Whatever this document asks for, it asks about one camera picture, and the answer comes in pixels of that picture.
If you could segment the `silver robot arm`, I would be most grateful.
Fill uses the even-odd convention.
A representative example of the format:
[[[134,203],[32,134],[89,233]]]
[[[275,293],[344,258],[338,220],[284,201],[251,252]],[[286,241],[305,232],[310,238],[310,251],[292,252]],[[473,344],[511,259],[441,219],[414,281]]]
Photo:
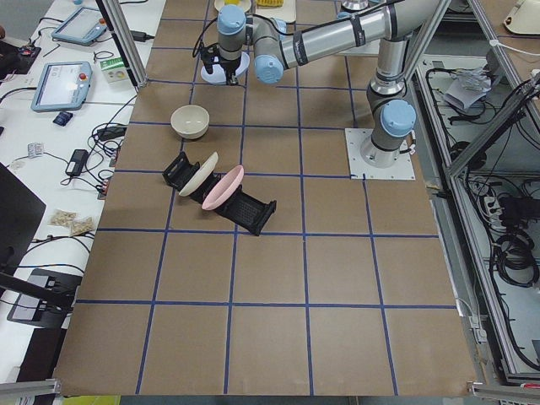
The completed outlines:
[[[250,46],[257,78],[275,84],[287,69],[379,41],[375,75],[367,89],[375,127],[360,153],[368,165],[386,169],[396,163],[402,142],[415,125],[416,111],[404,99],[407,82],[448,5],[447,1],[385,1],[293,33],[280,29],[276,19],[225,5],[214,19],[216,43],[206,46],[198,39],[192,55],[202,61],[207,73],[219,65],[226,84],[236,85],[242,50]]]

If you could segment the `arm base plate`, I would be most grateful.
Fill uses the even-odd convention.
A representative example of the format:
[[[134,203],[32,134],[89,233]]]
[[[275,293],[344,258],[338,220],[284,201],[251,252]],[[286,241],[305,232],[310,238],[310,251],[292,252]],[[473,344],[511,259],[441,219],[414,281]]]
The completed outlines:
[[[411,151],[406,138],[400,148],[385,152],[371,142],[371,128],[344,130],[349,176],[358,180],[415,181]]]

